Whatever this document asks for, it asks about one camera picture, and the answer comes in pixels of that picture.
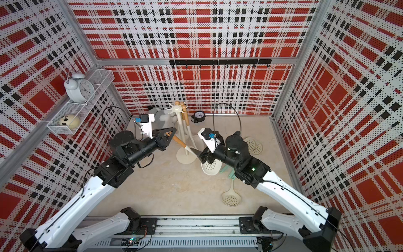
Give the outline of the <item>slotted spoon wooden handle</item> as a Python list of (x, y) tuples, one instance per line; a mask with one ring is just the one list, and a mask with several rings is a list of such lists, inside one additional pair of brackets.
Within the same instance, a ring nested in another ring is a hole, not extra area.
[[(194, 157), (198, 157), (195, 153), (195, 151), (198, 151), (197, 149), (193, 149), (190, 148), (189, 146), (187, 146), (182, 140), (180, 140), (177, 136), (175, 136), (172, 133), (167, 133), (168, 136), (173, 137), (173, 140), (175, 142), (177, 142), (184, 150), (188, 151), (190, 154), (192, 154)], [(200, 162), (201, 163), (201, 167), (202, 170), (205, 174), (213, 176), (219, 173), (221, 166), (222, 166), (222, 162), (215, 160), (212, 162), (212, 164), (210, 164), (208, 161)]]

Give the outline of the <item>skimmer wooden handle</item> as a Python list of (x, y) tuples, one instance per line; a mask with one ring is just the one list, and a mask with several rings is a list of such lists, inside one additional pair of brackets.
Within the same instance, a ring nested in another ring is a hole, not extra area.
[(193, 138), (193, 134), (192, 134), (192, 132), (191, 132), (191, 127), (190, 127), (190, 125), (187, 127), (187, 131), (188, 131), (188, 135), (189, 135), (189, 137), (190, 137), (190, 140), (191, 140), (193, 146), (194, 146), (195, 148), (197, 148), (197, 145), (196, 145), (196, 143), (195, 143), (195, 141), (194, 141), (194, 138)]
[(187, 112), (187, 106), (184, 104), (184, 102), (180, 102), (179, 105), (182, 107), (182, 120), (184, 122), (184, 132), (187, 131), (187, 127), (190, 125), (189, 123), (189, 118), (188, 118), (188, 112)]
[(175, 101), (174, 109), (177, 117), (178, 136), (181, 138), (183, 133), (183, 122), (182, 122), (182, 106), (180, 105), (179, 101)]

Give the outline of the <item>cream utensil rack stand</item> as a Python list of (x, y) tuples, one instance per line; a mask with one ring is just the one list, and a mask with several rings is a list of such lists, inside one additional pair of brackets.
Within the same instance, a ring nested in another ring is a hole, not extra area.
[[(171, 107), (168, 108), (167, 110), (170, 111), (170, 113), (175, 113), (175, 109), (174, 109), (175, 102), (174, 102), (174, 105), (170, 104), (170, 106)], [(182, 137), (180, 138), (178, 136), (178, 134), (177, 134), (177, 137), (186, 144), (186, 137), (185, 137), (184, 127), (183, 127)], [(188, 151), (184, 150), (182, 147), (177, 151), (176, 158), (177, 158), (178, 162), (181, 163), (181, 164), (191, 164), (196, 160), (196, 157), (194, 157)]]

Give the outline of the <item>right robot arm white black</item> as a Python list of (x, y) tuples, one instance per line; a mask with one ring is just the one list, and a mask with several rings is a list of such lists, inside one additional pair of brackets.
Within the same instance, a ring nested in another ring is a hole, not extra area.
[(206, 145), (197, 156), (201, 163), (219, 160), (232, 167), (244, 184), (279, 202), (290, 214), (260, 207), (254, 215), (254, 226), (261, 232), (278, 231), (301, 240), (312, 252), (330, 252), (338, 233), (341, 212), (326, 208), (302, 195), (284, 182), (275, 171), (249, 153), (240, 131), (223, 139), (218, 131), (203, 128), (198, 136)]

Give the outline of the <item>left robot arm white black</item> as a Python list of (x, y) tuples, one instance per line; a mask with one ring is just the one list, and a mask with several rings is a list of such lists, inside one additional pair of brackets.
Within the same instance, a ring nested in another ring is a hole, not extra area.
[(131, 131), (121, 131), (109, 141), (113, 155), (94, 171), (83, 183), (80, 191), (52, 218), (37, 227), (28, 228), (20, 235), (24, 247), (30, 252), (83, 252), (89, 246), (116, 233), (124, 232), (140, 216), (130, 207), (118, 215), (78, 229), (84, 218), (117, 189), (132, 173), (136, 165), (154, 151), (170, 145), (176, 128), (153, 130), (150, 137), (136, 140)]

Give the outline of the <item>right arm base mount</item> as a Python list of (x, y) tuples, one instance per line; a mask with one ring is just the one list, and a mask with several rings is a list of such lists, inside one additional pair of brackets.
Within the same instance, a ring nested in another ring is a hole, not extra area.
[(250, 216), (239, 218), (239, 229), (241, 234), (282, 234), (279, 231), (268, 230), (264, 226), (259, 227)]

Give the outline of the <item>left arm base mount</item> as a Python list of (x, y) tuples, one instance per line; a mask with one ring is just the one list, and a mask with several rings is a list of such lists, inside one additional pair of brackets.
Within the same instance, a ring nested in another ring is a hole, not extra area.
[(125, 231), (117, 233), (116, 235), (154, 235), (157, 220), (158, 219), (155, 217), (141, 217), (132, 220)]

